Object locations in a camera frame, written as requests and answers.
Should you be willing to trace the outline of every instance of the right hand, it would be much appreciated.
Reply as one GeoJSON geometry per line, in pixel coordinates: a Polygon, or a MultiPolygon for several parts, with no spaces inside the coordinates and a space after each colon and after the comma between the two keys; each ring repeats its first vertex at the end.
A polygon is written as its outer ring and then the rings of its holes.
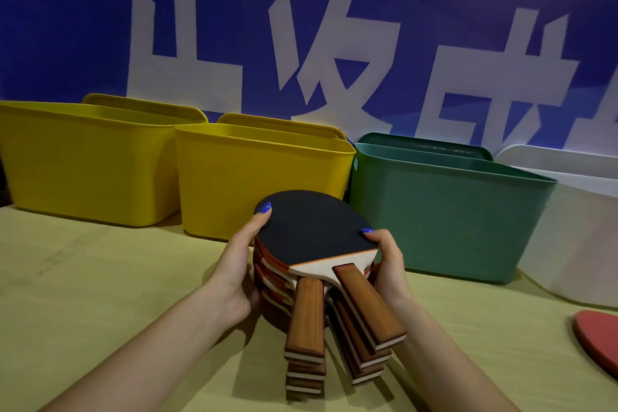
{"type": "Polygon", "coordinates": [[[365,237],[377,243],[382,251],[382,263],[376,278],[376,291],[391,309],[397,311],[402,305],[409,305],[414,299],[406,277],[404,255],[387,229],[375,229],[364,233],[365,237]]]}

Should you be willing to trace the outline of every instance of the white plastic bin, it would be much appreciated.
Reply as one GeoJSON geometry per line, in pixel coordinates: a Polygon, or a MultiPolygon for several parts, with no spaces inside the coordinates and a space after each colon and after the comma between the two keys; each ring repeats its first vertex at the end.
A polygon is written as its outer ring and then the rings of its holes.
{"type": "Polygon", "coordinates": [[[618,307],[618,157],[512,145],[495,160],[558,181],[521,271],[564,298],[618,307]]]}

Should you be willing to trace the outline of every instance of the blue nail polish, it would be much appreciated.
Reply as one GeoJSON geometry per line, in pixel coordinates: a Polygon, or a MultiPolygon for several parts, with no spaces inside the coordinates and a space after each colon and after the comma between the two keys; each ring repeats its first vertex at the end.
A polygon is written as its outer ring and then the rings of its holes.
{"type": "Polygon", "coordinates": [[[262,208],[259,209],[259,213],[267,213],[271,208],[271,203],[267,202],[266,204],[262,205],[262,208]]]}

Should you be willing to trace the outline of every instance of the yellow table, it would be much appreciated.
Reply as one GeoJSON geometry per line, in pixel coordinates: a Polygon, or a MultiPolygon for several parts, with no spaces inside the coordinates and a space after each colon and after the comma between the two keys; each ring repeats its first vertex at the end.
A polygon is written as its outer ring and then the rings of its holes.
{"type": "MultiPolygon", "coordinates": [[[[0,209],[0,410],[33,411],[195,288],[223,243],[184,235],[180,217],[126,229],[0,209]]],[[[416,296],[524,411],[615,411],[618,382],[575,344],[578,307],[504,287],[408,274],[416,296]]],[[[284,335],[248,320],[197,363],[168,412],[289,407],[284,335]]],[[[302,410],[414,410],[392,360],[351,388],[327,336],[326,400],[302,410]]]]}

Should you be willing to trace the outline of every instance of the yellow plastic bin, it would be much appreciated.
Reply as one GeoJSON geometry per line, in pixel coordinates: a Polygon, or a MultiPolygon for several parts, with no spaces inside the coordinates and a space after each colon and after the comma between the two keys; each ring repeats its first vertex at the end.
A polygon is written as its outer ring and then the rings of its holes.
{"type": "Polygon", "coordinates": [[[341,199],[352,145],[301,133],[235,124],[176,127],[182,225],[187,233],[229,239],[265,196],[319,191],[341,199]]]}
{"type": "Polygon", "coordinates": [[[0,155],[15,205],[145,227],[180,209],[174,126],[194,108],[89,95],[0,102],[0,155]]]}
{"type": "Polygon", "coordinates": [[[288,121],[286,119],[251,116],[248,114],[226,113],[219,118],[217,123],[259,127],[260,129],[270,129],[273,131],[293,132],[295,134],[324,137],[325,139],[347,140],[345,134],[336,127],[288,121]]]}

